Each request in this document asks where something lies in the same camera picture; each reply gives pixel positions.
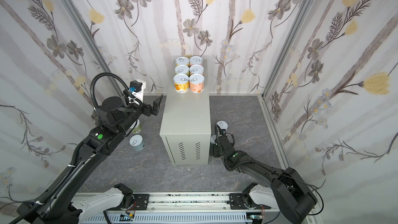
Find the light blue can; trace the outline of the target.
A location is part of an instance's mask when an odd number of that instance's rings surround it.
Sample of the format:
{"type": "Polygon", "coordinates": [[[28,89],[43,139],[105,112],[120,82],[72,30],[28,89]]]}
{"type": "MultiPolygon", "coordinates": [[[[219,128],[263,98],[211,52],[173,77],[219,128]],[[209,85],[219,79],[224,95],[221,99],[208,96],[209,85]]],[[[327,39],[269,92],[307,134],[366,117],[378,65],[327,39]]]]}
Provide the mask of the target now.
{"type": "Polygon", "coordinates": [[[143,137],[139,134],[132,136],[129,140],[129,144],[135,151],[140,151],[145,147],[143,137]]]}
{"type": "Polygon", "coordinates": [[[211,136],[210,142],[211,142],[212,144],[215,144],[215,143],[216,143],[216,136],[215,136],[215,135],[212,135],[212,136],[211,136]]]}

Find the orange label can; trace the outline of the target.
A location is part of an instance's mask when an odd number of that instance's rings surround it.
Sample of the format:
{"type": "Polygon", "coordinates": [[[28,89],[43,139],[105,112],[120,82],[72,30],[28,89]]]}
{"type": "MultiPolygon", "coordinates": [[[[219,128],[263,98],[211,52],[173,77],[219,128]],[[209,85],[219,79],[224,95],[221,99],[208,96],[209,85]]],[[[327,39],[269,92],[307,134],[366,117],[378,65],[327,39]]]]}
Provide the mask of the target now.
{"type": "Polygon", "coordinates": [[[189,77],[186,74],[177,74],[173,78],[174,87],[178,93],[186,93],[189,90],[189,77]]]}

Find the green label can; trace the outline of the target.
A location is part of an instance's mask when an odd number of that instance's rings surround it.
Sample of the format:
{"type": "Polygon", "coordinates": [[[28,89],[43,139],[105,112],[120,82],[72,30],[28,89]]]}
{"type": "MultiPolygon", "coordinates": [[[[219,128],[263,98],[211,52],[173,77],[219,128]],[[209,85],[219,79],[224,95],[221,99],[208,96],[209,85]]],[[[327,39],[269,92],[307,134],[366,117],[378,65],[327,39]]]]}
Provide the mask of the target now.
{"type": "Polygon", "coordinates": [[[143,129],[140,120],[137,120],[136,122],[134,122],[133,125],[131,126],[131,129],[132,129],[132,133],[140,133],[141,130],[143,129]]]}
{"type": "Polygon", "coordinates": [[[179,75],[179,74],[184,74],[187,76],[190,75],[190,69],[186,65],[178,65],[175,67],[174,71],[175,71],[175,75],[179,75]]]}

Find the yellow label can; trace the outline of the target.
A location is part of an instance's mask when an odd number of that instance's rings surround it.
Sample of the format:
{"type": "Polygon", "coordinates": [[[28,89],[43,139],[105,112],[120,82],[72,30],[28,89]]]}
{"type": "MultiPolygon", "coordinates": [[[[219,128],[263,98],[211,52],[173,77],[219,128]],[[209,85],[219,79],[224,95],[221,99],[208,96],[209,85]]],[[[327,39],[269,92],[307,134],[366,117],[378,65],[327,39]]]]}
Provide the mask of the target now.
{"type": "Polygon", "coordinates": [[[180,66],[180,65],[189,66],[190,59],[187,57],[178,57],[175,59],[175,64],[176,64],[176,66],[180,66]]]}

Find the brown label can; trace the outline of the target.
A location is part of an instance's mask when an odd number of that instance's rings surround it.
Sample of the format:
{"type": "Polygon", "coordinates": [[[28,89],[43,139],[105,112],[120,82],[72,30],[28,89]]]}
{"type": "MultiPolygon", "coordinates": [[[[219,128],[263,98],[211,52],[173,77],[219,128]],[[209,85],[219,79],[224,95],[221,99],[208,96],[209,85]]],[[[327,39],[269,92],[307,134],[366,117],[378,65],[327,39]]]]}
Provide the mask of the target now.
{"type": "Polygon", "coordinates": [[[204,67],[201,65],[192,65],[190,66],[189,72],[190,76],[195,74],[204,75],[204,67]]]}

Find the pink label can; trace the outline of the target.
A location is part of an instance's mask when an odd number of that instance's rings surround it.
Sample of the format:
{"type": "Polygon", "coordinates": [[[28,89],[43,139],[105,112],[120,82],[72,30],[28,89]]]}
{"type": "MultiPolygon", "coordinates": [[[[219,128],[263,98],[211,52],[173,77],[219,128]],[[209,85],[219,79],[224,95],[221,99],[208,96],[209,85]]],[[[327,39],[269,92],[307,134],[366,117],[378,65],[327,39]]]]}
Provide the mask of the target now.
{"type": "Polygon", "coordinates": [[[203,65],[203,58],[200,56],[192,56],[190,59],[190,66],[194,66],[194,65],[203,65]]]}

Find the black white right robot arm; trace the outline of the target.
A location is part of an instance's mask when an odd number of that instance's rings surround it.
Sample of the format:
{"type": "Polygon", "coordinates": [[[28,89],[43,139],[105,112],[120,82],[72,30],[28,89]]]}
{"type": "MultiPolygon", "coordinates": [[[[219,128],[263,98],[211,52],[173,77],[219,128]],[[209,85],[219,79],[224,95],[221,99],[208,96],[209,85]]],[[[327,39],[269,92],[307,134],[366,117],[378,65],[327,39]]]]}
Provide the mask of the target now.
{"type": "Polygon", "coordinates": [[[302,223],[318,203],[315,188],[304,182],[295,169],[275,168],[244,151],[235,150],[225,130],[216,134],[215,143],[210,145],[210,155],[220,157],[227,171],[247,174],[270,186],[281,213],[293,224],[302,223]]]}

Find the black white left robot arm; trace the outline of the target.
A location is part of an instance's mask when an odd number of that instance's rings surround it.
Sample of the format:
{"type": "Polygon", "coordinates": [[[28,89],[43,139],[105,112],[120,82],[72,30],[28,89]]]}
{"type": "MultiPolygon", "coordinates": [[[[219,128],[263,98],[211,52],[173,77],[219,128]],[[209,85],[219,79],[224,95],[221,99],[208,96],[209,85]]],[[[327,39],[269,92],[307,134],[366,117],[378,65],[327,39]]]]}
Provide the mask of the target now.
{"type": "Polygon", "coordinates": [[[127,131],[140,117],[157,115],[162,101],[153,104],[129,103],[117,96],[93,105],[99,117],[97,127],[75,148],[71,161],[53,184],[33,201],[23,202],[17,209],[19,217],[12,223],[25,220],[30,224],[77,224],[83,210],[72,205],[72,198],[92,172],[127,137],[127,131]]]}

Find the white can beside cabinet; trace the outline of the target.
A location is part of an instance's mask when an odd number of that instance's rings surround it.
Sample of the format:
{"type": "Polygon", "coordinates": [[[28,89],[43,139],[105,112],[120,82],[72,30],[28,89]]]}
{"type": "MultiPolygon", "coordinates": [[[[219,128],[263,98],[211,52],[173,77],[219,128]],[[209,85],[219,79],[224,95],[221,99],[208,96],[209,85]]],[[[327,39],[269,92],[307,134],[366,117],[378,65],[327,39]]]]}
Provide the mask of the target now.
{"type": "Polygon", "coordinates": [[[225,129],[227,130],[229,125],[226,121],[220,120],[217,122],[217,125],[221,128],[221,129],[225,129]]]}

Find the grey metal cabinet box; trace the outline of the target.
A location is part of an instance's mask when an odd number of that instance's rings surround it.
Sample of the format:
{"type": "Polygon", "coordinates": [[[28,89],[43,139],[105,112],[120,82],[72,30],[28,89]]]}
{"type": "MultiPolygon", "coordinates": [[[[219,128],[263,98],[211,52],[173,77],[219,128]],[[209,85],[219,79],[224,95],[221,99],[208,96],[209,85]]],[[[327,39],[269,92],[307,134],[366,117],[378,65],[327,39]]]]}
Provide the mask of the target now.
{"type": "Polygon", "coordinates": [[[208,82],[204,91],[178,93],[174,69],[168,71],[169,83],[162,116],[160,137],[172,165],[208,164],[211,137],[208,82]]]}

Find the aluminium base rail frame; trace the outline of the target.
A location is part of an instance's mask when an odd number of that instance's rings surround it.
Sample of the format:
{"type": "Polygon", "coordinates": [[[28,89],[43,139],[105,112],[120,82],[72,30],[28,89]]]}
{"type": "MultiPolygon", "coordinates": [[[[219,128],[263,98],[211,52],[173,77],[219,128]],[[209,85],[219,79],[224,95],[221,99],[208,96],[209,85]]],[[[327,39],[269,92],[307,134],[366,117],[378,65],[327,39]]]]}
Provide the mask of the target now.
{"type": "Polygon", "coordinates": [[[122,213],[134,217],[137,213],[245,213],[252,224],[275,223],[282,218],[284,223],[291,223],[281,213],[275,197],[269,188],[259,185],[247,191],[252,207],[249,209],[231,209],[230,194],[240,192],[152,192],[134,195],[148,195],[145,210],[125,212],[120,208],[106,211],[89,206],[99,194],[78,194],[73,197],[72,205],[83,210],[79,217],[80,224],[112,224],[107,213],[122,213]]]}

